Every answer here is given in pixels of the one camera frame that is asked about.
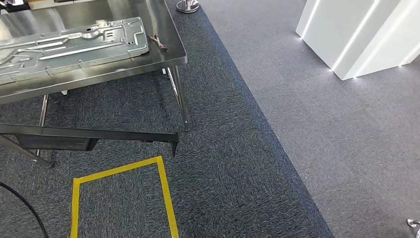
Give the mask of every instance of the light gray carpet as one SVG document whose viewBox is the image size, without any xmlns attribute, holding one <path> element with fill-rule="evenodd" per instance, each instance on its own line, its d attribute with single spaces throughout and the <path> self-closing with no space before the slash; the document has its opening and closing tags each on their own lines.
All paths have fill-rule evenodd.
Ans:
<svg viewBox="0 0 420 238">
<path fill-rule="evenodd" d="M 73 177 L 162 154 L 181 237 L 332 237 L 204 12 L 175 12 L 189 63 L 181 67 L 192 130 L 183 125 L 161 72 L 70 90 L 46 125 L 181 131 L 170 145 L 99 141 L 92 152 L 43 153 L 44 169 L 0 147 L 0 179 L 38 211 L 50 237 L 67 237 Z M 0 106 L 0 121 L 37 124 L 42 98 Z M 0 190 L 0 236 L 39 237 L 28 209 Z M 154 167 L 82 184 L 80 237 L 168 237 Z"/>
<path fill-rule="evenodd" d="M 200 0 L 338 238 L 412 238 L 420 59 L 340 81 L 298 39 L 305 0 Z"/>
</svg>

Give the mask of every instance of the table leg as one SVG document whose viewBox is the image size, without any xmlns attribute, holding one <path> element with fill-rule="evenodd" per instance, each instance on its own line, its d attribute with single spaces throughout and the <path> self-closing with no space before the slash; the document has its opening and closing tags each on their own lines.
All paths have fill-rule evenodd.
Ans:
<svg viewBox="0 0 420 238">
<path fill-rule="evenodd" d="M 44 100 L 42 101 L 42 109 L 41 109 L 41 117 L 40 117 L 39 126 L 45 125 L 45 115 L 47 114 L 48 98 L 49 98 L 49 95 L 44 95 Z M 39 156 L 40 152 L 41 152 L 40 150 L 36 150 L 37 156 Z"/>
<path fill-rule="evenodd" d="M 182 13 L 193 13 L 200 8 L 197 0 L 182 0 L 176 4 L 176 9 Z"/>
<path fill-rule="evenodd" d="M 32 159 L 32 161 L 40 163 L 42 166 L 46 167 L 46 168 L 50 168 L 53 164 L 51 162 L 48 162 L 46 160 L 44 160 L 43 158 L 33 154 L 32 152 L 30 152 L 29 150 L 25 150 L 22 147 L 20 147 L 20 145 L 14 141 L 12 141 L 11 139 L 7 138 L 4 135 L 0 135 L 0 142 L 3 143 L 5 146 L 9 147 L 12 150 L 15 150 L 23 155 L 28 156 L 29 158 Z"/>
<path fill-rule="evenodd" d="M 181 110 L 182 120 L 184 122 L 184 130 L 190 130 L 190 121 L 187 105 L 185 104 L 182 83 L 179 78 L 178 66 L 167 68 L 166 73 L 169 76 L 169 79 L 172 84 L 173 92 L 175 93 L 176 102 L 178 103 L 179 109 Z"/>
</svg>

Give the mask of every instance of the yellow floor tape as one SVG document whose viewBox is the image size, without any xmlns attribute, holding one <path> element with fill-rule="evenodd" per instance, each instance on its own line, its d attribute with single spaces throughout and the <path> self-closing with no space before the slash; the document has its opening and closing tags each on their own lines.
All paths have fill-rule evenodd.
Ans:
<svg viewBox="0 0 420 238">
<path fill-rule="evenodd" d="M 165 168 L 163 166 L 162 156 L 153 157 L 147 160 L 138 161 L 132 164 L 120 166 L 114 169 L 105 170 L 99 173 L 91 174 L 81 178 L 73 179 L 73 194 L 71 199 L 71 230 L 70 237 L 77 237 L 78 220 L 79 220 L 79 193 L 80 184 L 84 182 L 101 179 L 110 175 L 136 169 L 141 166 L 157 164 L 157 171 L 159 172 L 160 183 L 162 185 L 163 200 L 165 201 L 166 214 L 168 216 L 169 230 L 173 238 L 178 238 L 178 227 L 176 226 L 175 214 L 173 212 L 172 200 L 169 193 L 168 181 L 166 179 Z"/>
</svg>

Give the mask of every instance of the metal panel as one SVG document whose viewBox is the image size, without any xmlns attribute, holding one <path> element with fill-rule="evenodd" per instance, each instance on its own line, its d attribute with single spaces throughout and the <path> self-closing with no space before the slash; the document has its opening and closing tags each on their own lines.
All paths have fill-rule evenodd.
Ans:
<svg viewBox="0 0 420 238">
<path fill-rule="evenodd" d="M 149 51 L 139 17 L 0 41 L 0 84 L 49 77 Z"/>
</svg>

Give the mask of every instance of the white pillar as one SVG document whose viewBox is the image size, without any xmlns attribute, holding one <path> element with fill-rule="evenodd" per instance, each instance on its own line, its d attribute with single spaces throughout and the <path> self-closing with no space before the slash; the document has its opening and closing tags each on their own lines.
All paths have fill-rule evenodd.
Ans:
<svg viewBox="0 0 420 238">
<path fill-rule="evenodd" d="M 342 79 L 420 54 L 420 0 L 308 0 L 296 32 Z"/>
</svg>

